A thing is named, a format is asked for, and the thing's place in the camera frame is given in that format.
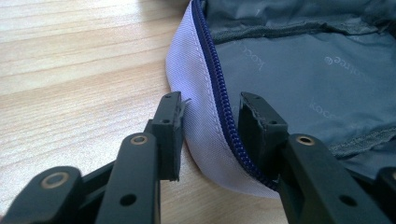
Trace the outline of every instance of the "pouch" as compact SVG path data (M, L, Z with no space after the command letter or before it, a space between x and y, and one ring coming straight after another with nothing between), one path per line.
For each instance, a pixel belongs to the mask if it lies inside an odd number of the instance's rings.
M380 151L396 135L395 36L390 0L192 0L166 73L171 90L191 99L184 122L195 162L224 188L278 197L240 140L241 91L340 161Z

